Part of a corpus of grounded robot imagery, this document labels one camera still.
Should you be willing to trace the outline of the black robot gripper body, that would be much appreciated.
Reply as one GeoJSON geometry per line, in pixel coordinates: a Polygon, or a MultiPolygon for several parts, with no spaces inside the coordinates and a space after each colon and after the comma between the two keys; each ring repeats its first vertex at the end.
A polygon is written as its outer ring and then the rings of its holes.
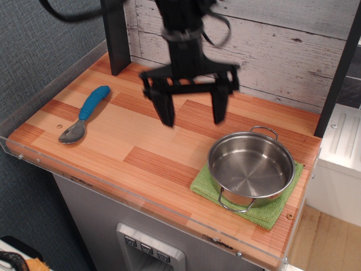
{"type": "Polygon", "coordinates": [[[224,87],[226,94],[231,94],[239,89],[239,65],[208,59],[202,50],[201,37],[167,43],[171,63],[139,75],[147,98],[154,93],[205,93],[224,87]]]}

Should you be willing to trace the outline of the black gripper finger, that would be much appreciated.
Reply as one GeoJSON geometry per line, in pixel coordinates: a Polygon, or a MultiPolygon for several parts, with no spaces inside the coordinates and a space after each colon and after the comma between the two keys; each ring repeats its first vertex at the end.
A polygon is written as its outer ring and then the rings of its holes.
{"type": "Polygon", "coordinates": [[[168,127],[173,127],[175,112],[172,96],[157,90],[151,90],[150,95],[161,122],[168,127]]]}
{"type": "Polygon", "coordinates": [[[218,86],[211,91],[214,123],[221,123],[226,114],[228,103],[228,89],[225,86],[218,86]]]}

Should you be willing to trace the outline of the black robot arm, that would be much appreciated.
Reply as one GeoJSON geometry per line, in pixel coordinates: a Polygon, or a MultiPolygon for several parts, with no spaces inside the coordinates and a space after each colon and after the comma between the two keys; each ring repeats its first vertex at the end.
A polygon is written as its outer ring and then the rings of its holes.
{"type": "Polygon", "coordinates": [[[226,114],[228,96],[239,88],[238,64],[218,63],[206,57],[202,40],[209,37],[204,32],[202,17],[215,14],[210,8],[215,1],[156,1],[163,20],[162,36],[167,41],[170,64],[139,75],[144,84],[144,95],[152,101],[161,122],[174,125],[172,96],[176,94],[205,93],[212,96],[215,124],[226,114]]]}

